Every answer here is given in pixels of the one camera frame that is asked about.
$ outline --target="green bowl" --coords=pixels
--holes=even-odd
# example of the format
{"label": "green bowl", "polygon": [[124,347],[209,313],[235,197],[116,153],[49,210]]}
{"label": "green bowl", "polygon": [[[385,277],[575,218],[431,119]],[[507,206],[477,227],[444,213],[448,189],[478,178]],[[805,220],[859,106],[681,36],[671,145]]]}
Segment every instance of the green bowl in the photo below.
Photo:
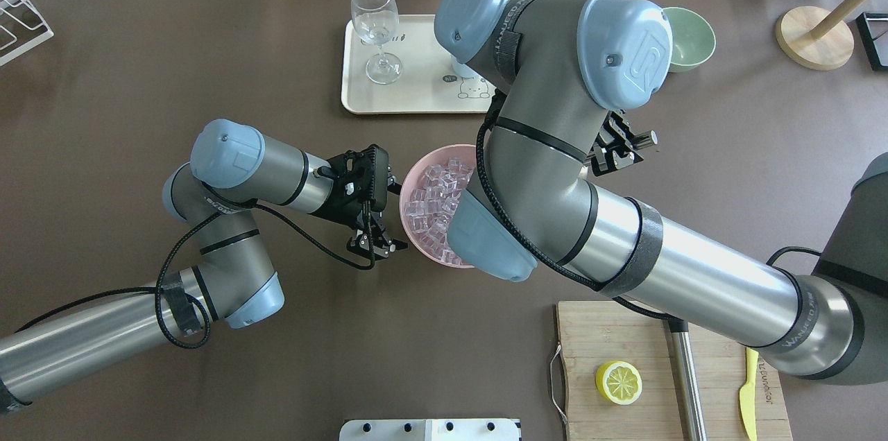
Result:
{"label": "green bowl", "polygon": [[672,27],[672,61],[669,71],[695,69],[716,50],[716,33],[701,15],[685,8],[663,8]]}

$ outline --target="wooden cutting board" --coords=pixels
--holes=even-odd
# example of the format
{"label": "wooden cutting board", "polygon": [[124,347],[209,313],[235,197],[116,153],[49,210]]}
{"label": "wooden cutting board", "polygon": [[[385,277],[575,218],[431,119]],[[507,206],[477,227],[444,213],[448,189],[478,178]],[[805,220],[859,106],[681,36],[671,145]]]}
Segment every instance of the wooden cutting board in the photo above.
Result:
{"label": "wooden cutting board", "polygon": [[[746,433],[737,394],[746,381],[745,350],[696,325],[690,325],[690,335],[708,439],[743,441]],[[559,302],[558,336],[568,441],[684,440],[661,321],[613,302]],[[628,361],[641,373],[643,391],[630,406],[609,403],[595,387],[597,368],[616,359]],[[755,386],[758,439],[791,441],[780,378],[761,358]]]}

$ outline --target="robotic arm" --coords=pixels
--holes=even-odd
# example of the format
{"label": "robotic arm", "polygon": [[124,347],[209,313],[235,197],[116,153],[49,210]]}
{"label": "robotic arm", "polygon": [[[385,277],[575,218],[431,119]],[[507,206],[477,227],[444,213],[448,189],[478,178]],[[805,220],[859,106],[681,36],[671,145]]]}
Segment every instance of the robotic arm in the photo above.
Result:
{"label": "robotic arm", "polygon": [[[837,384],[888,380],[880,323],[888,303],[888,154],[855,186],[814,276],[795,276],[578,178],[590,149],[598,173],[638,160],[638,149],[653,143],[631,135],[620,114],[646,103],[666,76],[672,30],[657,5],[444,0],[435,34],[500,90],[479,153],[488,182],[470,181],[448,233],[460,257],[515,282],[535,258],[547,258],[602,295],[631,297],[757,347],[788,374]],[[618,135],[624,150],[605,151],[613,138],[601,135]],[[517,230],[530,242],[517,241]]]}
{"label": "robotic arm", "polygon": [[232,328],[279,311],[277,271],[250,210],[257,200],[352,228],[349,251],[372,262],[406,246],[382,224],[396,187],[378,146],[324,160],[250,126],[210,122],[190,163],[164,185],[164,206],[178,220],[194,226],[220,214],[196,232],[202,262],[165,276],[159,311],[152,297],[125,295],[0,339],[0,415],[166,342],[160,318],[174,338],[199,333],[189,297]]}

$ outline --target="bowl of ice cubes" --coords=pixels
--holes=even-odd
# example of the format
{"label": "bowl of ice cubes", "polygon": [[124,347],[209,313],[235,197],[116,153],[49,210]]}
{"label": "bowl of ice cubes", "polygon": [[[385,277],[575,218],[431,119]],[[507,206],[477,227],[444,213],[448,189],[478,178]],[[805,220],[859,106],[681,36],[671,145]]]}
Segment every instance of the bowl of ice cubes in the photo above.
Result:
{"label": "bowl of ice cubes", "polygon": [[447,229],[475,171],[475,145],[451,144],[413,165],[400,190],[400,222],[410,243],[432,261],[471,268],[447,244]]}

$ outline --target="cartoon bear drawing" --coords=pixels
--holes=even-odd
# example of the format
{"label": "cartoon bear drawing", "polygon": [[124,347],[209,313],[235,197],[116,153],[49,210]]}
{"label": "cartoon bear drawing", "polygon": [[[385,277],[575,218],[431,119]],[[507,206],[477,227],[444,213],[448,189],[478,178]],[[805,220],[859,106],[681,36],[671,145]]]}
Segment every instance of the cartoon bear drawing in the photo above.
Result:
{"label": "cartoon bear drawing", "polygon": [[488,81],[484,80],[483,77],[460,77],[462,78],[462,82],[459,84],[459,94],[457,97],[460,99],[466,98],[489,98],[490,97],[490,87]]}

